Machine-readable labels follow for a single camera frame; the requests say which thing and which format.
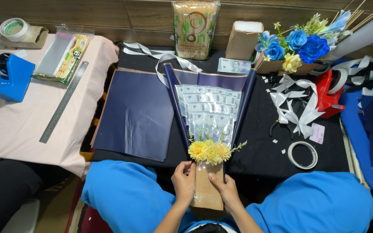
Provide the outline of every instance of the red tape dispenser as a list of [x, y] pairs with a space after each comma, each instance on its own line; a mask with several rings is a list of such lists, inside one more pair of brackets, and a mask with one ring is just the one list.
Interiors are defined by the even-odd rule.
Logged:
[[343, 87], [348, 74], [345, 69], [336, 69], [327, 71], [314, 79], [318, 90], [319, 112], [325, 112], [321, 115], [323, 118], [329, 118], [334, 114], [342, 112], [345, 106], [339, 105], [338, 101], [342, 94]]

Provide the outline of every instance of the pink card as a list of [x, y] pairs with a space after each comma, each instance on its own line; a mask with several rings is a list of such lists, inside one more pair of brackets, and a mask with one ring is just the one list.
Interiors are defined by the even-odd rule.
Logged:
[[324, 137], [324, 126], [312, 123], [313, 135], [310, 136], [310, 140], [323, 144]]

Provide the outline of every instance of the table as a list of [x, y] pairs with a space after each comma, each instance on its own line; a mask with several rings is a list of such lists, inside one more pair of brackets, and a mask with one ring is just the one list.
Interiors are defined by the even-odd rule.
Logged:
[[[48, 35], [42, 49], [26, 49], [24, 59], [38, 65], [53, 38]], [[118, 60], [116, 48], [101, 36], [90, 41], [82, 58], [89, 66], [47, 144], [39, 139], [67, 89], [63, 83], [32, 79], [23, 102], [0, 99], [0, 158], [58, 165], [82, 177], [91, 162], [80, 156], [80, 145], [103, 95], [106, 72]]]
[[[154, 47], [154, 50], [173, 50], [170, 47]], [[203, 69], [204, 72], [216, 73], [219, 57], [224, 57], [224, 50], [212, 50], [210, 59], [207, 61], [194, 61], [192, 63]], [[118, 63], [119, 67], [136, 69], [140, 71], [154, 72], [157, 60], [142, 55], [121, 54]], [[171, 61], [174, 68], [180, 68], [175, 62]], [[349, 172], [348, 159], [346, 157], [343, 134], [339, 121], [339, 115], [329, 119], [317, 118], [316, 124], [325, 126], [324, 143], [320, 145], [309, 139], [305, 140], [303, 136], [299, 138], [294, 135], [293, 141], [307, 141], [315, 147], [318, 152], [318, 163], [312, 170], [301, 170], [295, 167], [287, 157], [287, 149], [292, 143], [287, 129], [276, 126], [273, 131], [273, 137], [270, 138], [268, 131], [270, 125], [277, 120], [277, 110], [274, 107], [269, 93], [266, 89], [272, 88], [272, 84], [265, 83], [262, 77], [258, 75], [251, 94], [247, 113], [244, 117], [242, 128], [236, 143], [248, 140], [248, 144], [240, 152], [233, 154], [231, 159], [226, 162], [226, 173], [239, 173], [248, 175], [259, 175], [264, 177], [274, 177], [285, 179], [299, 172], [326, 171], [326, 172]], [[307, 154], [302, 149], [293, 151], [296, 161], [302, 165], [308, 165], [312, 161], [310, 152]], [[181, 161], [186, 161], [189, 156], [186, 153], [186, 146], [182, 141], [179, 131], [179, 125], [174, 117], [172, 122], [171, 134], [169, 138], [168, 157], [161, 163], [130, 156], [124, 153], [113, 151], [96, 150], [93, 161], [102, 160], [121, 160], [127, 162], [136, 162], [141, 165], [157, 167], [176, 167]]]

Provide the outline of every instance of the blue tape dispenser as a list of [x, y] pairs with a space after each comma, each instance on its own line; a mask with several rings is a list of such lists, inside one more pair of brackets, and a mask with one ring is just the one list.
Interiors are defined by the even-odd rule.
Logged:
[[10, 52], [0, 52], [0, 98], [22, 102], [34, 72], [35, 64]]

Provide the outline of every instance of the pliers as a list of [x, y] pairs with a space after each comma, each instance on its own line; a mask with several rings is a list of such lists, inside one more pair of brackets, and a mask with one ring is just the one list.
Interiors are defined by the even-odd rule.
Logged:
[[[270, 126], [270, 130], [269, 130], [269, 135], [270, 135], [270, 137], [273, 136], [273, 129], [274, 129], [274, 127], [276, 127], [276, 125], [278, 125], [279, 123], [280, 123], [280, 122], [279, 122], [278, 120], [276, 120], [276, 121], [272, 124], [272, 126]], [[290, 139], [293, 140], [293, 130], [290, 129], [290, 126], [289, 126], [288, 124], [286, 124], [286, 127], [287, 127], [287, 129], [289, 130], [289, 132], [290, 132]]]

